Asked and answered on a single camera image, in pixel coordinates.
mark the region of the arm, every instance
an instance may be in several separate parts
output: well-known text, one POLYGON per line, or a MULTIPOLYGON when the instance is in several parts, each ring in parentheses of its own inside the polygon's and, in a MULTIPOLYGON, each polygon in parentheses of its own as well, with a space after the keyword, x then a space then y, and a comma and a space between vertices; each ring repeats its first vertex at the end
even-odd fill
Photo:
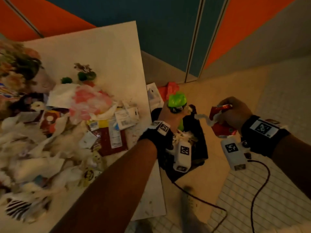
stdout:
MULTIPOLYGON (((185 113, 170 113, 164 105, 159 120, 175 132, 185 113)), ((144 192, 157 159, 156 146, 139 141, 107 168, 80 196, 51 233, 123 233, 144 192)))
MULTIPOLYGON (((234 97, 220 102, 220 105, 225 104, 231 104, 232 109, 220 115, 220 123, 227 122, 241 134, 243 124, 252 116, 251 110, 234 97)), ((271 159, 302 192, 311 198, 311 146, 289 135, 278 143, 271 159)))

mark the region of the hand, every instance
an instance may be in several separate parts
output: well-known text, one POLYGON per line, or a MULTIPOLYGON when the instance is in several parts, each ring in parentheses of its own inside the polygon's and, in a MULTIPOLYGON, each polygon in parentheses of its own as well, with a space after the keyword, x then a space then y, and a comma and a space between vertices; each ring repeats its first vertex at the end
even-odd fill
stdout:
POLYGON ((170 127, 171 131, 173 133, 176 133, 180 121, 183 119, 183 117, 189 115, 189 111, 188 109, 183 109, 183 111, 181 111, 180 113, 174 114, 169 110, 169 107, 167 105, 168 101, 164 103, 158 120, 168 123, 171 126, 170 127))
POLYGON ((241 134, 242 126, 252 116, 252 112, 244 102, 235 97, 228 97, 219 103, 219 105, 227 104, 232 105, 232 109, 227 110, 219 116, 219 123, 227 122, 241 134))

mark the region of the black wristband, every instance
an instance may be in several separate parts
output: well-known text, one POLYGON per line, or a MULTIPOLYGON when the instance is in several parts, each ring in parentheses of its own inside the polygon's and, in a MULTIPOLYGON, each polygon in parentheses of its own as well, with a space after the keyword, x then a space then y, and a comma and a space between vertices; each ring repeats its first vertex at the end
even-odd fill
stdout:
POLYGON ((269 158, 280 140, 290 134, 286 129, 280 129, 256 115, 252 115, 243 124, 241 133, 252 152, 269 158))
POLYGON ((169 125, 163 121, 154 121, 151 126, 138 139, 148 139, 157 148, 157 153, 165 152, 166 148, 170 148, 173 144, 173 132, 169 129, 169 125))

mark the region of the table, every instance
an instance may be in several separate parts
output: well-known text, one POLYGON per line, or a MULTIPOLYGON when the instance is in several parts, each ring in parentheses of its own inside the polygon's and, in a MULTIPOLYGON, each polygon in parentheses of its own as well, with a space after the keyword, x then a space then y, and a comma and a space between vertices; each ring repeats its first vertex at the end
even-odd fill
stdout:
MULTIPOLYGON (((136 103, 140 114, 139 124, 126 130, 128 147, 133 147, 138 136, 151 123, 135 21, 37 39, 26 42, 25 46, 40 53, 43 66, 57 83, 63 77, 71 77, 76 82, 74 63, 89 64, 97 74, 96 85, 114 95, 117 100, 136 103)), ((124 153, 107 156, 108 164, 124 153)), ((0 209, 0 232, 49 232, 82 192, 83 189, 76 188, 58 194, 54 197, 48 214, 30 225, 4 216, 0 209)), ((165 214, 159 164, 156 162, 132 220, 165 214)))

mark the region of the person's right hand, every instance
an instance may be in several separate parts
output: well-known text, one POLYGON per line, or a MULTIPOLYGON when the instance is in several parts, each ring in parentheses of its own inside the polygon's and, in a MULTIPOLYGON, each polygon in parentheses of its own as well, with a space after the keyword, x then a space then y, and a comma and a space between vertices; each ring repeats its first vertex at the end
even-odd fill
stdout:
POLYGON ((219 123, 227 122, 241 134, 243 124, 252 116, 251 110, 247 105, 235 97, 228 97, 222 100, 218 105, 232 105, 232 108, 219 116, 219 123))

